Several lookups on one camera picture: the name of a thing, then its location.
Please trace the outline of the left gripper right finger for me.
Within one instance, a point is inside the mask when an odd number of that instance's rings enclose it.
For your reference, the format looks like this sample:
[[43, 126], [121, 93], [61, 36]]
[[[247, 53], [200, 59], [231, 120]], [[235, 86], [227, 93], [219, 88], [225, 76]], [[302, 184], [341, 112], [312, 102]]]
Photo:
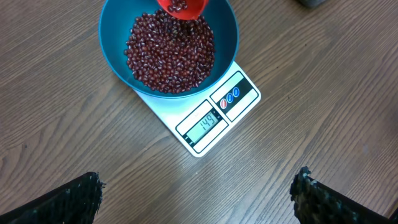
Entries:
[[294, 215], [301, 224], [397, 224], [397, 212], [386, 218], [323, 185], [302, 167], [290, 186]]

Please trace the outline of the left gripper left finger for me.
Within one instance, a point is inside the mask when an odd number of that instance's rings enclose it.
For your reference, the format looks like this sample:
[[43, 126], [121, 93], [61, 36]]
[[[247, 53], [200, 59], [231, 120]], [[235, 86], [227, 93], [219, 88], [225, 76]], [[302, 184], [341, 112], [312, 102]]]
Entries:
[[97, 172], [87, 172], [1, 215], [1, 224], [92, 224], [104, 188]]

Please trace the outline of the red scoop with blue handle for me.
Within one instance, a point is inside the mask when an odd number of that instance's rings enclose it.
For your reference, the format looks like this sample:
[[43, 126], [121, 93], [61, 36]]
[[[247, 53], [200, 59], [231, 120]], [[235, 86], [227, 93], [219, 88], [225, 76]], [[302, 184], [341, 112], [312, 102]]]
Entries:
[[209, 0], [186, 0], [185, 5], [176, 11], [172, 9], [172, 0], [157, 0], [157, 3], [164, 11], [181, 20], [198, 19], [208, 2]]

